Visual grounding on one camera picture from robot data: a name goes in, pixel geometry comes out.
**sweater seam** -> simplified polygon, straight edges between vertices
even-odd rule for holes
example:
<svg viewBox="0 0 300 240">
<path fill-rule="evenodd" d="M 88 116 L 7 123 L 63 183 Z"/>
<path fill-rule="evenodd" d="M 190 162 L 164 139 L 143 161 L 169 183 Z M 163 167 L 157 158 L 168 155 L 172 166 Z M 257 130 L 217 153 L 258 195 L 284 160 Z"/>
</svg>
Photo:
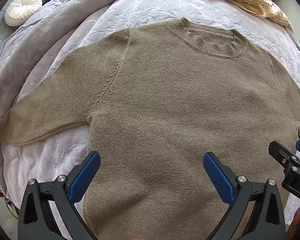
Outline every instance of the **sweater seam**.
<svg viewBox="0 0 300 240">
<path fill-rule="evenodd" d="M 126 45 L 126 47 L 124 49 L 124 52 L 122 53 L 120 59 L 116 62 L 115 67 L 113 68 L 113 73 L 115 72 L 114 77 L 111 80 L 108 81 L 109 84 L 107 85 L 107 89 L 103 91 L 103 94 L 101 96 L 98 96 L 98 98 L 100 98 L 100 99 L 92 107 L 90 113 L 87 116 L 87 120 L 89 120 L 91 114 L 97 108 L 98 104 L 100 104 L 102 102 L 103 98 L 105 97 L 105 95 L 107 94 L 107 92 L 110 90 L 110 87 L 111 87 L 112 83 L 114 82 L 114 79 L 117 77 L 117 74 L 118 74 L 118 72 L 119 72 L 119 70 L 121 68 L 121 63 L 123 62 L 123 60 L 124 60 L 124 58 L 126 56 L 129 43 L 130 43 L 130 28 L 128 28 L 128 42 L 127 42 L 127 45 Z"/>
<path fill-rule="evenodd" d="M 278 84 L 278 86 L 279 86 L 280 94 L 281 94 L 281 96 L 283 97 L 283 100 L 284 100 L 284 102 L 285 102 L 285 104 L 286 104 L 286 106 L 287 106 L 287 108 L 288 108 L 289 116 L 290 116 L 291 122 L 292 122 L 292 124 L 293 124 L 293 126 L 294 126 L 294 129 L 295 129 L 296 132 L 297 132 L 297 135 L 298 135 L 298 127 L 296 126 L 295 121 L 294 121 L 294 118 L 293 118 L 293 116 L 292 116 L 292 114 L 291 114 L 291 110 L 290 110 L 288 101 L 287 101 L 287 99 L 286 99 L 286 97 L 285 97 L 285 95 L 284 95 L 284 93 L 283 93 L 283 91 L 282 91 L 282 87 L 281 87 L 281 85 L 280 85 L 280 82 L 279 82 L 277 73 L 275 72 L 274 66 L 272 66 L 272 69 L 273 69 L 274 76 L 275 76 L 275 79 L 276 79 L 276 81 L 277 81 L 277 84 Z"/>
<path fill-rule="evenodd" d="M 42 135 L 42 136 L 39 136 L 39 137 L 37 137 L 37 138 L 35 138 L 35 139 L 29 140 L 29 141 L 25 141 L 25 142 L 22 142 L 22 143 L 16 143 L 16 142 L 11 142 L 11 141 L 5 141 L 5 143 L 11 143 L 11 144 L 13 144 L 13 145 L 25 145 L 25 144 L 37 142 L 37 141 L 39 141 L 39 140 L 42 140 L 43 138 L 49 137 L 50 135 L 60 133 L 60 132 L 62 132 L 62 131 L 65 130 L 65 129 L 68 129 L 68 128 L 74 128 L 74 127 L 79 126 L 80 124 L 86 124 L 86 123 L 87 123 L 87 122 L 84 122 L 84 121 L 83 121 L 83 122 L 74 122 L 74 123 L 71 123 L 71 124 L 67 124 L 67 125 L 64 125 L 64 126 L 59 127 L 59 128 L 56 129 L 56 130 L 53 130 L 52 132 L 45 133 L 45 134 Z"/>
<path fill-rule="evenodd" d="M 166 24 L 166 26 L 168 27 L 169 31 L 173 33 L 174 36 L 176 36 L 179 40 L 183 41 L 185 44 L 187 44 L 188 46 L 190 46 L 192 49 L 196 50 L 197 52 L 200 52 L 202 54 L 206 54 L 212 57 L 218 57 L 218 58 L 239 58 L 241 57 L 241 55 L 245 52 L 246 48 L 247 48 L 247 41 L 245 43 L 244 49 L 242 50 L 241 53 L 239 53 L 238 55 L 232 56 L 232 57 L 223 57 L 223 56 L 218 56 L 218 55 L 214 55 L 214 54 L 210 54 L 208 52 L 204 52 L 202 50 L 199 50 L 198 48 L 194 47 L 193 45 L 191 45 L 189 42 L 185 41 L 184 39 L 182 39 L 181 37 L 179 37 L 170 27 L 169 25 Z"/>
</svg>

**brown knit sweater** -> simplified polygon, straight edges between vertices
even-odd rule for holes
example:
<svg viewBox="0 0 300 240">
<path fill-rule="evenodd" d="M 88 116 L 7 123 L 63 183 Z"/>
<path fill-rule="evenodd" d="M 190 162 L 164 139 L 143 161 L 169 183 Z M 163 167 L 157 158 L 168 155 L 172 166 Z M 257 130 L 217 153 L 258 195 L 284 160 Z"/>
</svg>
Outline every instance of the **brown knit sweater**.
<svg viewBox="0 0 300 240">
<path fill-rule="evenodd" d="M 199 240 L 227 209 L 203 169 L 204 153 L 250 181 L 281 182 L 267 148 L 277 140 L 295 151 L 300 90 L 236 30 L 174 19 L 71 52 L 5 114 L 0 141 L 28 144 L 86 123 L 88 151 L 102 158 L 83 207 L 93 233 Z"/>
</svg>

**round white pillow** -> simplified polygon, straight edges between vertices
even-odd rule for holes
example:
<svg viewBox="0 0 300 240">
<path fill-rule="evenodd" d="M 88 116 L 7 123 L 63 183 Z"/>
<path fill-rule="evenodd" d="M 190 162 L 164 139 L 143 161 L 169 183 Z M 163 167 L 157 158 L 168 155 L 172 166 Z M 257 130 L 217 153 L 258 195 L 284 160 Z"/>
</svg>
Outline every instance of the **round white pillow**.
<svg viewBox="0 0 300 240">
<path fill-rule="evenodd" d="M 21 26 L 42 6 L 42 0 L 13 0 L 4 15 L 9 26 Z"/>
</svg>

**ribbed collar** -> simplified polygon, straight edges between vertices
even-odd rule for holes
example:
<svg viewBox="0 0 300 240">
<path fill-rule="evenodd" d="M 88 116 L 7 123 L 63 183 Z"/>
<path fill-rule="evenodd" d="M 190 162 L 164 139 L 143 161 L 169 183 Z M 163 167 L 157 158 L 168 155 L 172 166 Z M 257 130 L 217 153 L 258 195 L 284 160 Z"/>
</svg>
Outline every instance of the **ribbed collar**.
<svg viewBox="0 0 300 240">
<path fill-rule="evenodd" d="M 201 25 L 189 22 L 186 18 L 173 19 L 167 21 L 166 24 L 168 25 L 170 30 L 172 30 L 173 33 L 175 33 L 176 36 L 188 43 L 190 46 L 203 53 L 216 57 L 237 57 L 244 51 L 247 44 L 247 39 L 235 29 L 224 30 L 211 26 Z M 213 34 L 218 33 L 230 36 L 234 40 L 231 43 L 225 45 L 209 43 L 203 38 L 193 35 L 186 28 L 203 30 Z"/>
</svg>

